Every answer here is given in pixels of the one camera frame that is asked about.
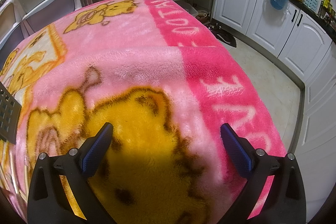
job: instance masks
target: yellow bear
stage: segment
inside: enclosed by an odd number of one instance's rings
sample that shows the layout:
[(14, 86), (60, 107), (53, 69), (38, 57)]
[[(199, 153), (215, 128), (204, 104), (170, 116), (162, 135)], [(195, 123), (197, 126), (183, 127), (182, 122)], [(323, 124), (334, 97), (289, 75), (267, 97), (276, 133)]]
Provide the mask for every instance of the yellow bear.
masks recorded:
[(132, 13), (134, 12), (136, 6), (137, 5), (134, 3), (134, 0), (101, 4), (92, 10), (80, 12), (76, 16), (75, 21), (65, 29), (64, 33), (76, 30), (86, 24), (94, 25), (101, 22), (102, 25), (106, 25), (109, 21), (104, 21), (105, 17)]
[[(188, 141), (171, 124), (171, 105), (161, 90), (134, 87), (87, 110), (82, 89), (69, 89), (53, 112), (29, 115), (30, 175), (41, 152), (65, 154), (96, 135), (105, 122), (113, 140), (89, 184), (117, 223), (192, 223), (209, 219), (209, 201), (197, 191), (203, 168), (193, 167)], [(74, 212), (83, 217), (68, 183)]]
[(7, 73), (8, 69), (9, 69), (9, 65), (10, 65), (10, 64), (12, 63), (12, 61), (14, 60), (14, 58), (15, 58), (16, 54), (18, 53), (18, 51), (19, 51), (19, 49), (16, 48), (14, 51), (12, 51), (12, 52), (8, 55), (8, 57), (7, 57), (6, 61), (5, 61), (5, 64), (3, 65), (3, 68), (2, 68), (2, 70), (1, 70), (1, 72), (0, 72), (0, 76), (1, 76), (1, 75), (5, 75), (5, 74)]

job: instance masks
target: plastic bag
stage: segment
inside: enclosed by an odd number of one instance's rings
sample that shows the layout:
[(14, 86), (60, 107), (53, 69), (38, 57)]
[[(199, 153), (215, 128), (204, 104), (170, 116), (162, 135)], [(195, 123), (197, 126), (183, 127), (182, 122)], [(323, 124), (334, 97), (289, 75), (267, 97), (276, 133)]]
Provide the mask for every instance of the plastic bag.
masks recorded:
[(266, 0), (266, 1), (269, 1), (274, 9), (283, 11), (284, 14), (287, 14), (289, 11), (289, 0)]

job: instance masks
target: blue gripper pad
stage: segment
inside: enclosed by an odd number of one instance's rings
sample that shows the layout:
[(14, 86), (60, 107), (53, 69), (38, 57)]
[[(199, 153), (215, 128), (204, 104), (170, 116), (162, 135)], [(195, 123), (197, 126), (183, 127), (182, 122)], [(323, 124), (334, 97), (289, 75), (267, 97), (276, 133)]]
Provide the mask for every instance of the blue gripper pad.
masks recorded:
[(81, 146), (80, 166), (82, 175), (93, 177), (112, 141), (113, 126), (105, 123), (95, 137), (88, 138)]
[(239, 175), (249, 179), (252, 175), (254, 164), (253, 156), (250, 154), (250, 150), (253, 147), (247, 139), (238, 137), (228, 123), (220, 127), (220, 134), (225, 150), (229, 154)]

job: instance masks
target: black cabinet handle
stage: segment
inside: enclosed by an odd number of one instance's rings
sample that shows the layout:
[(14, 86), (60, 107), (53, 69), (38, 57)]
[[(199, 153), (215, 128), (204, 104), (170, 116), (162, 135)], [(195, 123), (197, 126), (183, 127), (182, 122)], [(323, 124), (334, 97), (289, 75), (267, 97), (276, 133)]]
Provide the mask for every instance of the black cabinet handle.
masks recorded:
[(297, 10), (295, 10), (295, 13), (294, 13), (294, 16), (293, 16), (292, 22), (294, 22), (294, 18), (295, 18), (295, 16), (296, 16), (296, 12), (297, 12)]
[(300, 20), (299, 20), (299, 23), (297, 24), (297, 26), (300, 25), (302, 17), (303, 17), (303, 14), (301, 14), (301, 17), (300, 17)]

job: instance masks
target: metal screw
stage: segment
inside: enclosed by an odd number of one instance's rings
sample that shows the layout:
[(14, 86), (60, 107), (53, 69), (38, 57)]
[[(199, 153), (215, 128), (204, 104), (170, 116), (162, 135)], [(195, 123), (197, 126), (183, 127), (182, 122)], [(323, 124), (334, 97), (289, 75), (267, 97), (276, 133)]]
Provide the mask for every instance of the metal screw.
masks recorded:
[(43, 160), (43, 159), (45, 158), (46, 155), (47, 155), (46, 153), (41, 153), (41, 154), (39, 155), (39, 159), (40, 159), (40, 160)]
[(289, 153), (289, 154), (287, 155), (287, 157), (288, 157), (290, 160), (295, 159), (295, 156), (294, 156), (294, 154), (292, 154), (292, 153)]
[(70, 154), (71, 156), (74, 156), (74, 155), (77, 154), (77, 152), (78, 152), (78, 149), (77, 149), (77, 148), (72, 148), (72, 149), (70, 149), (69, 154)]
[(265, 155), (265, 151), (264, 151), (263, 149), (261, 149), (261, 148), (257, 149), (257, 150), (256, 150), (256, 153), (257, 153), (257, 155), (259, 155), (259, 156), (263, 156), (263, 155)]

